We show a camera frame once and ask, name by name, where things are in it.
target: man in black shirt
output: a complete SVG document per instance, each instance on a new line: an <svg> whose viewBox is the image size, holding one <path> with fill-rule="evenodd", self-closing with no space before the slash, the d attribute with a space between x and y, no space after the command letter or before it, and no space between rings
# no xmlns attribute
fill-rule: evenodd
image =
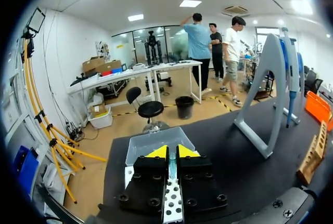
<svg viewBox="0 0 333 224"><path fill-rule="evenodd" d="M221 82L223 80L223 61L222 61L222 36L219 32L216 31L216 24L209 23L210 39L212 39L212 57L213 57L213 66L215 70L215 78Z"/></svg>

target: man in white t-shirt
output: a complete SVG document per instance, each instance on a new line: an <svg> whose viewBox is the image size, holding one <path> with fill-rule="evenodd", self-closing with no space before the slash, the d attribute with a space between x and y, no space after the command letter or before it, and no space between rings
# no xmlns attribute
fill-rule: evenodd
<svg viewBox="0 0 333 224"><path fill-rule="evenodd" d="M243 30L246 22L243 18L235 16L232 19L232 27L227 29L225 37L222 41L222 49L224 53L224 61L228 66L227 75L223 80L220 91L230 93L226 85L230 83L231 93L233 94L233 104L242 106L242 103L237 98L237 67L239 63L240 53L240 38L237 35L238 31Z"/></svg>

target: white plastic bin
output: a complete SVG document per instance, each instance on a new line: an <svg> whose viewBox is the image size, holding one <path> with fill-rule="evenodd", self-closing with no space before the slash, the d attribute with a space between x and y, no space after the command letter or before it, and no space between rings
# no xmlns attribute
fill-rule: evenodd
<svg viewBox="0 0 333 224"><path fill-rule="evenodd" d="M60 176L58 175L56 165L50 163L46 169L46 172L43 177L43 182L45 187L52 191L61 192L62 182Z"/></svg>
<svg viewBox="0 0 333 224"><path fill-rule="evenodd" d="M178 144L195 151L194 145L180 127L132 137L130 139L125 164L127 166L133 166L134 162L140 155L148 155L163 145L169 147L169 154L176 153L176 147Z"/></svg>
<svg viewBox="0 0 333 224"><path fill-rule="evenodd" d="M92 118L91 114L89 115L88 120L95 129L102 129L112 125L111 107L108 107L107 109L108 113L103 116Z"/></svg>

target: black trash can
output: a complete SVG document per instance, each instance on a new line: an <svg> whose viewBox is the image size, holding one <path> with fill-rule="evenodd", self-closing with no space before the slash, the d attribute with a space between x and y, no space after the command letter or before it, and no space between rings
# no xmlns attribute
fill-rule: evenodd
<svg viewBox="0 0 333 224"><path fill-rule="evenodd" d="M192 116L192 107L194 100L188 96L176 98L178 117L180 119L189 119Z"/></svg>

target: white t-shirt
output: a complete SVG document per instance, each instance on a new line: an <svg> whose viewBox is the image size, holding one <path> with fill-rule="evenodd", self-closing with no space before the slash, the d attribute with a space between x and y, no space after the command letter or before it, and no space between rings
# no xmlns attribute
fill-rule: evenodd
<svg viewBox="0 0 333 224"><path fill-rule="evenodd" d="M228 45L227 50L229 53L230 61L239 62L240 38L238 37L237 32L232 28L228 28L225 33L225 37L223 38L222 43L225 43Z"/></svg>

